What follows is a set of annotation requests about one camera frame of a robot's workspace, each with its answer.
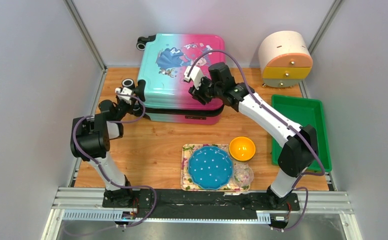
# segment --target wooden table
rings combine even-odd
[[[123,79],[136,80],[138,68],[109,68],[101,92],[100,101],[115,99],[115,88]],[[274,94],[301,97],[298,86],[289,88],[262,87],[260,69],[244,68],[248,84],[260,96],[271,102]],[[242,81],[240,72],[231,69],[237,81]],[[111,141],[110,153],[117,167],[127,176],[133,186],[148,185],[160,189],[180,189],[181,154],[185,144],[228,144],[233,138],[246,136],[256,145],[256,155],[249,162],[254,171],[251,190],[265,190],[278,173],[278,166],[271,164],[271,136],[253,120],[225,107],[222,118],[215,125],[155,122],[141,119],[124,125],[123,138]],[[104,187],[97,172],[82,162],[75,187]],[[324,176],[305,176],[298,186],[309,190],[328,191]]]

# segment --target pink and teal suitcase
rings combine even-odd
[[[202,105],[193,99],[188,89],[192,82],[184,81],[185,69],[202,53],[224,50],[224,41],[216,35],[156,34],[138,38],[136,47],[144,51],[138,74],[136,94],[144,101],[145,117],[157,122],[215,124],[224,105],[213,99]],[[225,62],[219,52],[209,53],[197,66],[209,76],[211,64]]]

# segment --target orange bowl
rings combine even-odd
[[[248,137],[239,136],[229,143],[229,155],[239,162],[251,160],[255,153],[255,143]]]

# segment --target floral placemat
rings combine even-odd
[[[181,161],[181,188],[186,191],[213,191],[204,190],[197,184],[193,183],[190,174],[188,173],[188,161],[191,155],[197,150],[205,146],[218,147],[228,153],[229,144],[185,144],[182,147],[182,161]],[[232,161],[234,166],[237,164],[245,164],[237,161]],[[250,189],[250,185],[239,187],[234,183],[234,178],[231,177],[228,184],[222,186],[219,190],[221,192],[246,192]]]

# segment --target green tray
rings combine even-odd
[[[306,126],[312,125],[317,132],[318,156],[329,173],[333,169],[330,157],[330,148],[327,139],[327,127],[325,125],[324,108],[322,102],[316,99],[301,97],[273,95],[272,107],[290,120]],[[272,139],[272,163],[278,165],[278,158],[282,147],[275,139]],[[321,172],[318,162],[315,160],[308,168],[309,171]]]

